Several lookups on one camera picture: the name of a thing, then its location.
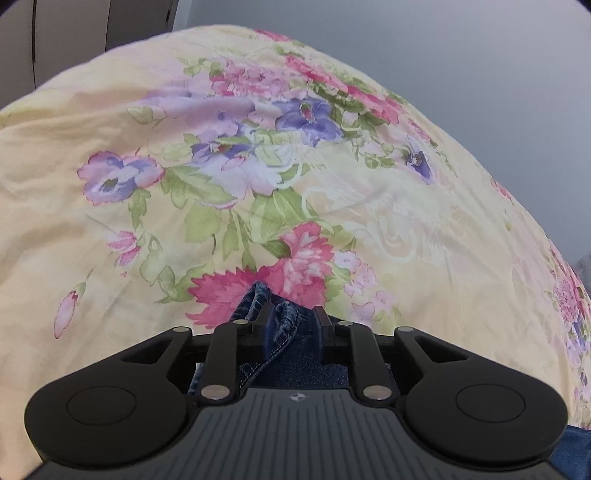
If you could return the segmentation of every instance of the white wardrobe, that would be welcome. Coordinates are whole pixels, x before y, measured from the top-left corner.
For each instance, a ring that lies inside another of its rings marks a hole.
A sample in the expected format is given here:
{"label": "white wardrobe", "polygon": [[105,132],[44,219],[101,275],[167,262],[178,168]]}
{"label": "white wardrobe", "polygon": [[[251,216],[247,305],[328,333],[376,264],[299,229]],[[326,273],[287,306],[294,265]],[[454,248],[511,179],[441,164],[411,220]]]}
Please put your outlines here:
{"label": "white wardrobe", "polygon": [[17,0],[0,17],[0,108],[105,50],[171,31],[178,0]]}

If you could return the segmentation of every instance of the floral bedspread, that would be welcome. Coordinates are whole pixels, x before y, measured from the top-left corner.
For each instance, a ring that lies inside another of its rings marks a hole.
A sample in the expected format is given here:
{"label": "floral bedspread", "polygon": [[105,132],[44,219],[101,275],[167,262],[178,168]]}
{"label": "floral bedspread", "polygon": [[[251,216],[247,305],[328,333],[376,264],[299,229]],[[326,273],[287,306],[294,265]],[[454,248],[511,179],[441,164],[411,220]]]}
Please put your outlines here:
{"label": "floral bedspread", "polygon": [[43,384],[261,280],[413,325],[552,385],[591,424],[589,296],[528,212],[406,100],[217,26],[110,51],[0,112],[0,476]]}

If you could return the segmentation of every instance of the denim fabric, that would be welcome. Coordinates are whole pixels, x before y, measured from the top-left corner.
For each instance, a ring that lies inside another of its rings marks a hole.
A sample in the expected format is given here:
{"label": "denim fabric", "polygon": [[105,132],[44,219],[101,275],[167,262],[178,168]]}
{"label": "denim fabric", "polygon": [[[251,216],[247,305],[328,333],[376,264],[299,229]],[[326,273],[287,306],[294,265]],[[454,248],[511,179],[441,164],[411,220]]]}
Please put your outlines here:
{"label": "denim fabric", "polygon": [[[268,301],[275,305],[271,356],[264,364],[240,366],[240,389],[249,385],[302,390],[346,388],[349,385],[346,367],[320,363],[311,310],[273,295],[265,284],[257,282],[242,299],[231,320],[255,320]],[[188,391],[191,395],[195,394],[200,373],[199,367]],[[591,431],[567,427],[550,463],[570,480],[591,480]]]}
{"label": "denim fabric", "polygon": [[590,480],[591,430],[566,427],[550,463],[570,480]]}
{"label": "denim fabric", "polygon": [[[311,310],[273,295],[264,283],[256,282],[230,321],[255,320],[261,307],[268,301],[275,305],[275,335],[271,355],[264,364],[244,364],[239,367],[240,389],[249,385],[268,388],[346,388],[349,385],[346,367],[320,364]],[[191,382],[190,395],[195,395],[200,374],[201,365]]]}

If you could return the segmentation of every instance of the small emblem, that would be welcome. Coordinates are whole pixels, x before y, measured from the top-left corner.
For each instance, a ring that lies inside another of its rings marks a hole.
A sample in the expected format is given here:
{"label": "small emblem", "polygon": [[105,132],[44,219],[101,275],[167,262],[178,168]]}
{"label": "small emblem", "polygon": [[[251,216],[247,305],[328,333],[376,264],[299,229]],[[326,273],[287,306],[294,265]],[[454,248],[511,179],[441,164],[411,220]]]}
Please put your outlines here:
{"label": "small emblem", "polygon": [[294,402],[299,403],[309,397],[308,397],[308,395],[304,395],[303,393],[298,392],[298,393],[294,393],[293,395],[290,395],[289,398],[291,400],[293,400]]}

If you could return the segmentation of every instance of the jeans seam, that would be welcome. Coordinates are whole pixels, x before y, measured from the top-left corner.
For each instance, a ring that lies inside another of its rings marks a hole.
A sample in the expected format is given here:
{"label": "jeans seam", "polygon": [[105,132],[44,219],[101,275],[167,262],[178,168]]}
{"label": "jeans seam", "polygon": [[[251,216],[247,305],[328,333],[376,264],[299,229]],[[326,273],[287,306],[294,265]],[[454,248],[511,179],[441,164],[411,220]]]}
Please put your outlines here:
{"label": "jeans seam", "polygon": [[289,342],[291,342],[293,340],[293,336],[292,336],[292,332],[295,330],[295,333],[297,333],[297,329],[299,327],[299,322],[298,319],[300,318],[300,312],[298,312],[295,316],[295,322],[294,324],[291,326],[290,330],[287,332],[287,338],[283,341],[283,343],[281,345],[279,345],[275,351],[271,354],[271,356],[269,357],[269,360],[267,360],[264,364],[258,364],[249,374],[247,377],[245,377],[242,382],[240,383],[240,387],[239,390],[242,390],[242,388],[248,383],[250,382],[250,380],[252,379],[252,377],[258,375],[261,370],[263,370],[267,365],[269,365],[276,357],[277,355],[279,355],[286,347],[287,344]]}

